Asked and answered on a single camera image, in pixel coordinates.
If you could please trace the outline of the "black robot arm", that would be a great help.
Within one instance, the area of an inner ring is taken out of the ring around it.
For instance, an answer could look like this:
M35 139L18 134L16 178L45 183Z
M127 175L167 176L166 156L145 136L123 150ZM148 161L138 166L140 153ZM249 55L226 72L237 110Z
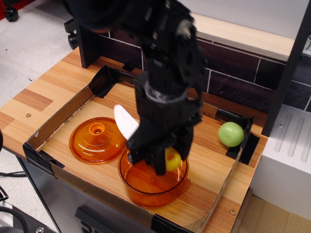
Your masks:
M129 161L144 160L157 175L166 173L165 150L182 160L201 121L199 81L206 61L189 9L176 0L69 0L78 23L98 34L121 29L140 41L147 72L135 84L139 127L127 141Z

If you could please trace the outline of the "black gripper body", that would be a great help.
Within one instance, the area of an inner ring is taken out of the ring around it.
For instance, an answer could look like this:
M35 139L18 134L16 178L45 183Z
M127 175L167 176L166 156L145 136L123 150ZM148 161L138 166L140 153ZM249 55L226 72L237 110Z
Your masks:
M147 74L142 74L135 85L140 124L126 143L130 150L128 160L132 164L145 160L147 147L173 147L176 133L181 127L194 127L201 121L201 98L189 100L184 91L180 101L163 104L150 99L150 91Z

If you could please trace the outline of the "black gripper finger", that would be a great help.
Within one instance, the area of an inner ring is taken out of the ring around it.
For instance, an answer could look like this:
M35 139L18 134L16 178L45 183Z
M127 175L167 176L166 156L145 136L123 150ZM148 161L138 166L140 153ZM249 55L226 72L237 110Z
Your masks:
M165 148L147 147L145 154L145 163L152 167L156 175L166 174Z
M173 148L177 150L182 160L186 160L193 140L194 127L186 125L181 127L176 133L176 141Z

